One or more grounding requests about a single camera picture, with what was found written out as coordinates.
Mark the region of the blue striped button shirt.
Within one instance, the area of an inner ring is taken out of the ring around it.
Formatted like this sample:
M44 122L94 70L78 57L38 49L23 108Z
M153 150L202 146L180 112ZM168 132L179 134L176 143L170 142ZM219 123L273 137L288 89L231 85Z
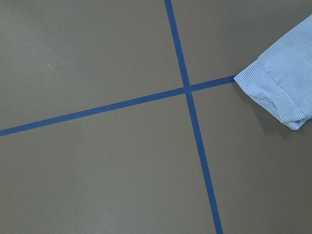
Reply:
M312 118L312 18L308 16L234 77L291 130Z

